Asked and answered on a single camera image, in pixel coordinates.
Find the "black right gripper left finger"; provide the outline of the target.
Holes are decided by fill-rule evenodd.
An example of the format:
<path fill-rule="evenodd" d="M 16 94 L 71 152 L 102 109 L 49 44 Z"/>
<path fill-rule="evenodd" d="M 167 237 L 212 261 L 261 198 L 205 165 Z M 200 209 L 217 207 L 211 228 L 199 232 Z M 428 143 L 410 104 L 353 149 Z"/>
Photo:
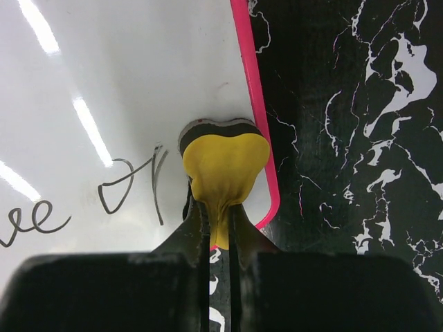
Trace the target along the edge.
<path fill-rule="evenodd" d="M 40 255 L 1 298 L 2 331 L 207 331 L 209 222 L 191 201 L 154 251 Z"/>

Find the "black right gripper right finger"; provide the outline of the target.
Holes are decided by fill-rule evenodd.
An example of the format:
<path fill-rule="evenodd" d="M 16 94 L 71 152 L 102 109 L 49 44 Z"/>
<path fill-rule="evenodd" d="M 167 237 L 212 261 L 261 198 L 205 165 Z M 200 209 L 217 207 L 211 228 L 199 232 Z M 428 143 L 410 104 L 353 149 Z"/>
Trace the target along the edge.
<path fill-rule="evenodd" d="M 233 331 L 439 331 L 419 277 L 387 256 L 283 252 L 228 211 Z"/>

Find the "yellow whiteboard eraser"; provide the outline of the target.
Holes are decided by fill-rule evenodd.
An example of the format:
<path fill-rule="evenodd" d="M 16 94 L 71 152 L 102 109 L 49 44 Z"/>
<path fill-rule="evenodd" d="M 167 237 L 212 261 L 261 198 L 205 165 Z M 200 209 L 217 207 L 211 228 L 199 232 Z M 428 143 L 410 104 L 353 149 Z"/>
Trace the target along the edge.
<path fill-rule="evenodd" d="M 208 212 L 210 246 L 228 250 L 228 211 L 251 193 L 270 144 L 249 119 L 198 119 L 180 133 L 179 151 L 192 196 Z"/>

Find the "pink framed whiteboard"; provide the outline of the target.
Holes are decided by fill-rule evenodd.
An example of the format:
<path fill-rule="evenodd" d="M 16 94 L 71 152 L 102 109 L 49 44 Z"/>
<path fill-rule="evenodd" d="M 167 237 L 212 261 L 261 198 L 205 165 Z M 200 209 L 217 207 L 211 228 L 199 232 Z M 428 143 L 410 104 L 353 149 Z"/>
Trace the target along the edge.
<path fill-rule="evenodd" d="M 246 1 L 2 1 L 1 269 L 155 249 L 190 189 L 180 133 L 234 118 L 271 147 Z M 243 205 L 275 214 L 271 153 Z"/>

